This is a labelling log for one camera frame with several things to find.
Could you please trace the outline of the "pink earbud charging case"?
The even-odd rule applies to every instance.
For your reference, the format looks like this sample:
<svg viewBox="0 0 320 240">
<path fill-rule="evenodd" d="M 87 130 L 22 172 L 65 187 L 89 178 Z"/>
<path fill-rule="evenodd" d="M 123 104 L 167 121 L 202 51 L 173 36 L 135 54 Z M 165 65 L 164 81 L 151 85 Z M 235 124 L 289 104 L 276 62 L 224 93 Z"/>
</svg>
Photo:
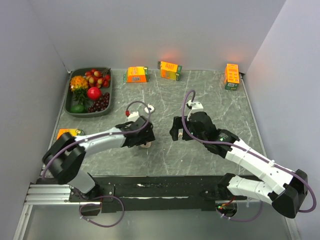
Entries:
<svg viewBox="0 0 320 240">
<path fill-rule="evenodd" d="M 151 147 L 151 142 L 147 142 L 147 143 L 145 143 L 145 144 L 141 144 L 140 147 L 145 148 L 145 149 L 148 149 L 148 148 Z"/>
</svg>

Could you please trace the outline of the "white earbud charging case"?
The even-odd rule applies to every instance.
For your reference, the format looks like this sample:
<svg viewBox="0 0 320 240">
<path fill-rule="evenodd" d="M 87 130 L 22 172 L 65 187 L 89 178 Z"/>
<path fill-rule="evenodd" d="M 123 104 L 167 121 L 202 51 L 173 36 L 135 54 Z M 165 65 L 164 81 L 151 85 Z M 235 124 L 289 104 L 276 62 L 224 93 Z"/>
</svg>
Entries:
<svg viewBox="0 0 320 240">
<path fill-rule="evenodd" d="M 144 111 L 145 111 L 147 114 L 152 114 L 152 113 L 155 111 L 155 108 L 154 108 L 153 105 L 148 104 L 147 107 L 144 108 Z"/>
</svg>

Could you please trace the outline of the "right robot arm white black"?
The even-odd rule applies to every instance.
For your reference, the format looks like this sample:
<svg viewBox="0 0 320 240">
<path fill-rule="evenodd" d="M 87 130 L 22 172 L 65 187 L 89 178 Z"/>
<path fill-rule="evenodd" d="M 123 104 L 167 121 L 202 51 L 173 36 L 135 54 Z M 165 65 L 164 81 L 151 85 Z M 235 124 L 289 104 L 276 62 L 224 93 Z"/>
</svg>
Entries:
<svg viewBox="0 0 320 240">
<path fill-rule="evenodd" d="M 218 184 L 218 193 L 223 199 L 232 196 L 257 199 L 272 205 L 279 214 L 290 219 L 300 212 L 308 194 L 305 185 L 308 175 L 303 170 L 292 171 L 265 158 L 237 135 L 216 128 L 203 111 L 190 117 L 175 116 L 169 131 L 173 141 L 178 140 L 180 130 L 183 140 L 199 139 L 209 152 L 243 167 L 258 178 L 250 180 L 232 173 L 225 174 Z"/>
</svg>

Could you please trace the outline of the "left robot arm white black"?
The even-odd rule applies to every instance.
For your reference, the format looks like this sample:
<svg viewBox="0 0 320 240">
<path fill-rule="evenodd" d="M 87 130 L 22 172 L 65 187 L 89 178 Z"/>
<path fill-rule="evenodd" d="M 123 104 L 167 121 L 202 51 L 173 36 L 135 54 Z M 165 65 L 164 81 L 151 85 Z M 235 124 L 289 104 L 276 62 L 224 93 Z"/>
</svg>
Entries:
<svg viewBox="0 0 320 240">
<path fill-rule="evenodd" d="M 154 140 L 153 124 L 144 116 L 95 134 L 75 137 L 66 132 L 43 156 L 43 175 L 49 171 L 59 185 L 68 184 L 78 189 L 87 201 L 93 201 L 99 195 L 99 187 L 89 173 L 81 170 L 84 159 L 106 150 L 132 148 Z"/>
</svg>

